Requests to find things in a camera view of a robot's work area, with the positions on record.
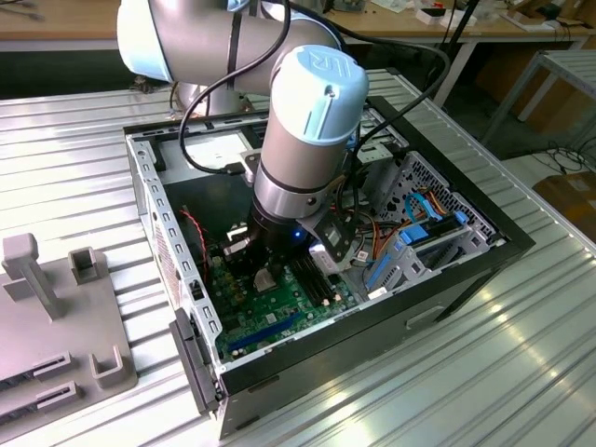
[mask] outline ribbed metal surface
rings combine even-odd
[[[541,59],[554,74],[596,100],[596,50],[545,51]]]
[[[372,94],[397,108],[413,97],[386,72],[370,78]],[[0,237],[35,232],[44,260],[105,250],[140,376],[134,389],[10,445],[217,444],[168,334],[173,314],[137,220],[120,130],[167,118],[167,96],[0,103]],[[408,118],[537,245],[453,318],[223,444],[595,445],[593,245],[432,104]]]

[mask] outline wooden desk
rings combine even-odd
[[[396,14],[374,3],[369,3],[362,14],[331,11],[327,14],[327,18],[355,33],[376,37],[419,38],[424,41],[425,38],[436,39],[439,37],[442,39],[445,34],[443,26],[424,24],[415,17],[415,12],[411,9]],[[583,27],[571,29],[572,40],[587,38],[595,33],[594,30]],[[471,38],[521,39],[524,41],[532,39],[530,41],[534,42],[537,38],[541,38],[554,41],[555,33],[552,30],[529,33],[505,19],[498,18],[492,23],[480,22],[473,27],[467,28],[462,34],[462,41]],[[558,32],[557,40],[562,40],[562,38],[562,32]]]
[[[34,0],[43,21],[0,12],[0,51],[117,48],[115,24],[120,0]]]
[[[26,17],[0,12],[0,51],[43,51],[71,49],[117,49],[116,14],[120,0],[36,0],[38,12],[45,21],[33,21]],[[373,3],[361,14],[332,11],[331,20],[356,33],[394,38],[419,43],[438,43],[445,28],[428,26],[416,19],[412,10],[399,14]],[[562,32],[527,33],[514,24],[498,19],[493,23],[480,23],[464,31],[457,57],[451,71],[435,97],[435,103],[443,105],[459,75],[479,43],[488,42],[554,42],[569,39],[572,49],[580,49],[594,31],[574,28],[571,36]],[[348,43],[360,43],[347,39]],[[548,89],[542,88],[539,95],[524,110],[528,116]]]

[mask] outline cardboard box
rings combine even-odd
[[[596,242],[596,174],[547,177],[534,190],[587,237]]]

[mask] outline metal bracket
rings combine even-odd
[[[101,388],[114,386],[122,382],[129,375],[127,368],[127,360],[120,356],[120,349],[118,345],[114,345],[114,368],[105,370],[104,367],[97,361],[95,355],[89,354],[89,363],[91,365],[91,376],[95,379],[97,385]]]

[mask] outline orange wire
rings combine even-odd
[[[433,193],[432,191],[428,191],[428,193],[430,194],[430,199],[435,204],[435,207],[437,207],[439,209],[439,213],[447,214],[447,211],[444,210],[443,207],[440,205],[440,202],[437,199],[437,196],[435,196],[435,193]]]

